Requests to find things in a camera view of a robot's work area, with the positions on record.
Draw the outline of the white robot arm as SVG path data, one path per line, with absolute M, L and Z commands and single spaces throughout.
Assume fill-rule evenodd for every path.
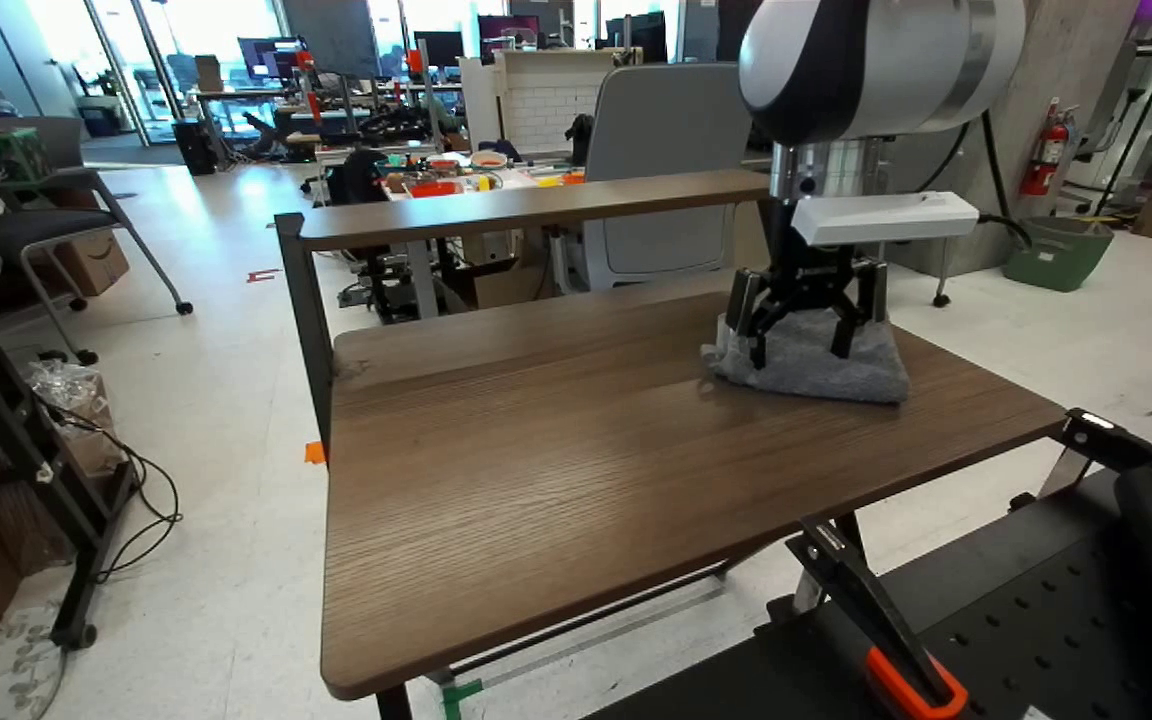
M 794 311 L 830 318 L 828 352 L 842 359 L 873 322 L 855 245 L 810 249 L 794 215 L 824 181 L 807 157 L 830 139 L 882 139 L 965 127 L 1010 80 L 1027 31 L 1022 0 L 759 0 L 737 87 L 770 139 L 767 269 L 739 271 L 722 329 L 756 369 L 770 363 L 770 329 Z

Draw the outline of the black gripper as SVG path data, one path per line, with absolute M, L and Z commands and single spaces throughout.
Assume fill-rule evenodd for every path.
M 767 369 L 767 329 L 781 307 L 830 307 L 830 357 L 847 359 L 863 322 L 879 322 L 879 265 L 851 245 L 810 249 L 791 230 L 791 201 L 759 201 L 767 265 L 730 277 L 727 324 L 748 324 L 748 359 Z

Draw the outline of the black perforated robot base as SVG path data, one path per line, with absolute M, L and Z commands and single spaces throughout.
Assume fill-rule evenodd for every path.
M 965 720 L 1152 720 L 1152 550 L 1117 472 L 1033 502 L 882 575 L 922 648 L 968 689 Z M 897 720 L 873 641 L 830 606 L 781 615 L 594 720 Z

